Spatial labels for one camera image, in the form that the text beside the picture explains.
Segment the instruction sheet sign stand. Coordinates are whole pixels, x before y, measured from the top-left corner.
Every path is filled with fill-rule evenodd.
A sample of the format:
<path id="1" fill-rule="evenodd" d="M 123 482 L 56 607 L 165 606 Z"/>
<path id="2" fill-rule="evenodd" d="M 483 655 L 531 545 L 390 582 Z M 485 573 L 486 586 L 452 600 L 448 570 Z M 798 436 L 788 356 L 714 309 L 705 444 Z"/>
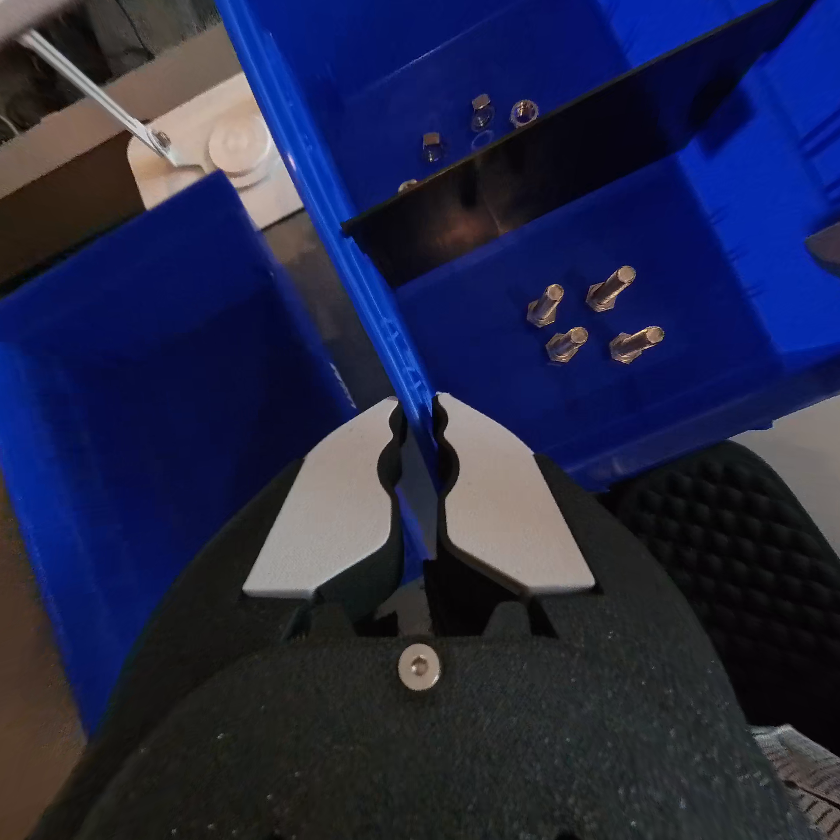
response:
<path id="1" fill-rule="evenodd" d="M 144 123 L 33 29 L 18 42 L 131 134 L 129 167 L 146 209 L 214 173 L 228 179 L 260 229 L 301 209 L 244 73 Z"/>

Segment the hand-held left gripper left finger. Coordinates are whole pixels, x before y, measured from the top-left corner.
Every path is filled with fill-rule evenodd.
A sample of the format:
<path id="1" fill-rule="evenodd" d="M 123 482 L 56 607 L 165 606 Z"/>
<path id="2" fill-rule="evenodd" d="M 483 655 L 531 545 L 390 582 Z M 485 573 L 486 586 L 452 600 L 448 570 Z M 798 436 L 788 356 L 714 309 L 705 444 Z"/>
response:
<path id="1" fill-rule="evenodd" d="M 252 597 L 388 597 L 403 577 L 404 411 L 388 396 L 304 457 L 245 579 Z"/>

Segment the blue divided plastic bin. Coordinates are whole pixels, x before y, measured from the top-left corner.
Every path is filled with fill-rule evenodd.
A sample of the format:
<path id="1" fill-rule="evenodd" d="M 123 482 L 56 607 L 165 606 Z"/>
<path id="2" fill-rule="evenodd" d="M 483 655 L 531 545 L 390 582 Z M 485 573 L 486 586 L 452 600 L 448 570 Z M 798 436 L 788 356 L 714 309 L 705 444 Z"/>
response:
<path id="1" fill-rule="evenodd" d="M 602 490 L 838 393 L 838 2 L 814 2 L 682 150 L 392 288 L 341 223 L 769 2 L 218 2 L 338 276 L 339 307 L 431 458 L 450 392 Z M 470 129 L 471 101 L 494 118 Z M 614 309 L 590 286 L 636 270 Z M 527 321 L 546 286 L 554 323 Z M 619 333 L 664 340 L 630 364 Z M 567 364 L 545 350 L 575 327 Z"/>

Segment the black bin divider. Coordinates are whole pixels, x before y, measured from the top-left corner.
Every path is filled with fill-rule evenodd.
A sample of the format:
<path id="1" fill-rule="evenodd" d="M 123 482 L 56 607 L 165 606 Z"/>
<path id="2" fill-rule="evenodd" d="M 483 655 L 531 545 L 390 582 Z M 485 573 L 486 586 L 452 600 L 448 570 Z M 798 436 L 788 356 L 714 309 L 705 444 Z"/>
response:
<path id="1" fill-rule="evenodd" d="M 813 1 L 769 2 L 341 223 L 398 288 L 681 151 Z"/>

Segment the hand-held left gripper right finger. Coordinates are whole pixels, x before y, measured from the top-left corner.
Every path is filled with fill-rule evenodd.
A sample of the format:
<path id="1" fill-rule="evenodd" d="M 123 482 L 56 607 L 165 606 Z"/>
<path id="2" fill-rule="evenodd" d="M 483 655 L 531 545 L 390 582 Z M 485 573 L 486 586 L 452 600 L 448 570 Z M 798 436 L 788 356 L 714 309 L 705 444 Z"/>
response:
<path id="1" fill-rule="evenodd" d="M 436 395 L 440 546 L 517 595 L 588 592 L 595 577 L 520 438 L 449 393 Z"/>

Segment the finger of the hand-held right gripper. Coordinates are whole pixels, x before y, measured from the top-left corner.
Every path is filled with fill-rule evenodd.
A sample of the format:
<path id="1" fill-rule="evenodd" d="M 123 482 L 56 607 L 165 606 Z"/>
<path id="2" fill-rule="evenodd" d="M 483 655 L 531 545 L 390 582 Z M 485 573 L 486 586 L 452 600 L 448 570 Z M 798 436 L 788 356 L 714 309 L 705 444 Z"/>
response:
<path id="1" fill-rule="evenodd" d="M 835 222 L 805 238 L 805 248 L 815 263 L 839 277 L 839 229 Z"/>

